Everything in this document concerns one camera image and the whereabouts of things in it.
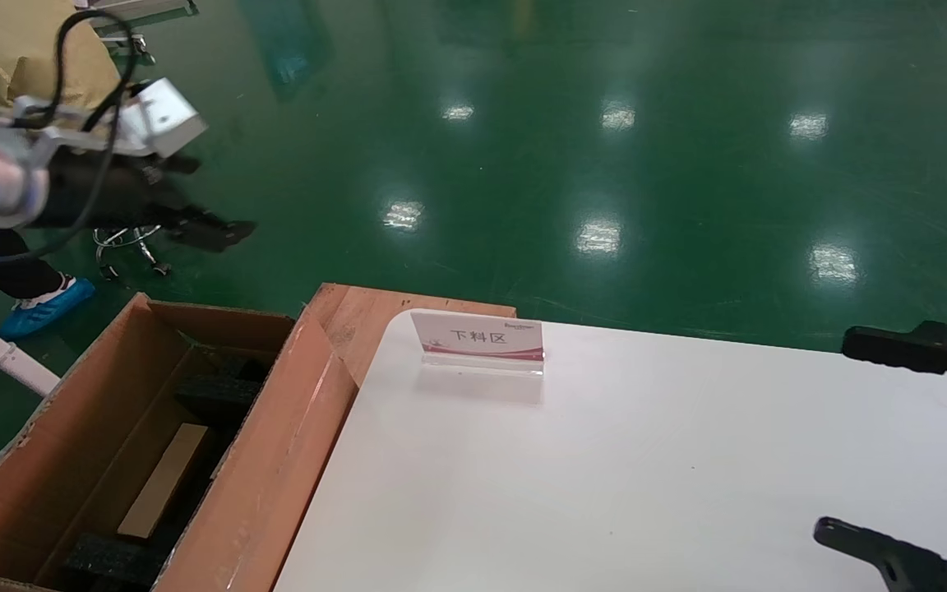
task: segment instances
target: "shiny floor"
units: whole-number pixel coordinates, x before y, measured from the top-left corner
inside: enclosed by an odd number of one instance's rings
[[[529,318],[837,349],[947,321],[947,0],[198,0],[140,27],[210,130],[157,243],[24,342],[68,364],[138,289],[297,315],[321,281]],[[86,239],[53,257],[97,275]],[[10,301],[0,295],[0,320]],[[36,397],[0,375],[0,446]]]

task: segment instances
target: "open cardboard box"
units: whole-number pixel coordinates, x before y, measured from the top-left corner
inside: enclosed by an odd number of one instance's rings
[[[52,589],[80,534],[115,533],[196,420],[173,388],[214,371],[208,349],[275,363],[155,591],[270,592],[356,383],[312,316],[143,294],[0,453],[0,592]]]

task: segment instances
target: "white tabletop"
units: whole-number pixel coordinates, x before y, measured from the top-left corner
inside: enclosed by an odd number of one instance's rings
[[[947,558],[947,376],[544,323],[542,378],[386,330],[277,592],[883,591],[830,515]]]

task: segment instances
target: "wooden block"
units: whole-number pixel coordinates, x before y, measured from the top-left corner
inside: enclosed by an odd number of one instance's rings
[[[386,326],[392,318],[410,308],[516,317],[516,308],[502,304],[471,303],[339,284],[321,285],[309,303],[308,313],[324,327],[335,353],[345,361],[360,386],[368,367],[372,366]]]
[[[206,439],[206,426],[181,424],[116,532],[139,539],[151,536],[170,498],[184,480],[185,473],[196,463],[200,447]]]

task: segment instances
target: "white pole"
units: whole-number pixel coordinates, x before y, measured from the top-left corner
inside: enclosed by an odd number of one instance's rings
[[[43,397],[52,392],[53,387],[61,380],[16,345],[3,340],[0,340],[0,370],[20,380]]]

